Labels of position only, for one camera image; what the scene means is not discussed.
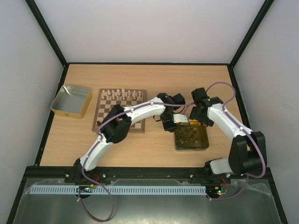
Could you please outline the gold tin with pieces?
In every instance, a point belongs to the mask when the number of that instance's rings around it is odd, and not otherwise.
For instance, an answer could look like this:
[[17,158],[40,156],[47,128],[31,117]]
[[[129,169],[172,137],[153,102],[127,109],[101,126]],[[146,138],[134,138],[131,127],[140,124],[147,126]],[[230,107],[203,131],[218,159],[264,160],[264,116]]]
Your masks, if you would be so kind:
[[178,124],[174,132],[174,146],[176,151],[200,151],[209,148],[206,126],[196,120],[188,124]]

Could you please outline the wooden chess board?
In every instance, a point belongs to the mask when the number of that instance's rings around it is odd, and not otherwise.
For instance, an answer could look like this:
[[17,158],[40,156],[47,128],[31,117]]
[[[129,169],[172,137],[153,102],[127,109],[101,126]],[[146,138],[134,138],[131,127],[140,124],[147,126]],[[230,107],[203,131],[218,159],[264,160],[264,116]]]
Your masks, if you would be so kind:
[[93,119],[92,131],[95,132],[110,110],[117,104],[131,107],[147,101],[147,92],[143,89],[100,89]]

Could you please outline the gold tin lid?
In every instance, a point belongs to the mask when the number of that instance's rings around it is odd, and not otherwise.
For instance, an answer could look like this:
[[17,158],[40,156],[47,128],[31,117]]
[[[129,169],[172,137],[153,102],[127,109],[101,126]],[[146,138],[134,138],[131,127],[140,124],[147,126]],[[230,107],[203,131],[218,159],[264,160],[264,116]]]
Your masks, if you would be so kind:
[[62,85],[50,108],[56,114],[82,119],[92,99],[90,89],[74,85]]

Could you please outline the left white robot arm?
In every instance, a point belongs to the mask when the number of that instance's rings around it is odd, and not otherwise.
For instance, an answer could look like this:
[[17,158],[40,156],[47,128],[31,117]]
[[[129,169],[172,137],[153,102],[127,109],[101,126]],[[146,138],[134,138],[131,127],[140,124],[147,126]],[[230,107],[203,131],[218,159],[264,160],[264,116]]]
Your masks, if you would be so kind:
[[164,130],[174,132],[177,129],[174,111],[187,106],[188,104],[185,103],[185,99],[180,93],[173,97],[166,93],[159,93],[147,102],[128,107],[115,105],[97,129],[96,141],[85,155],[75,161],[73,166],[84,171],[95,169],[108,149],[123,141],[127,137],[130,127],[143,119],[159,116]]

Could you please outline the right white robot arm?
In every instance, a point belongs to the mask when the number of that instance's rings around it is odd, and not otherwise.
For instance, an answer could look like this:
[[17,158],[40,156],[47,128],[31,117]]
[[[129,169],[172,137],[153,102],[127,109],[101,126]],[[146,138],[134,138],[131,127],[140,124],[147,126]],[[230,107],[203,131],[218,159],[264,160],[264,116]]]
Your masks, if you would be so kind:
[[207,162],[209,168],[204,171],[205,180],[213,183],[224,173],[262,178],[267,163],[264,134],[254,132],[238,121],[222,100],[209,97],[204,88],[192,91],[192,98],[195,106],[190,118],[205,126],[216,124],[231,140],[227,158]]

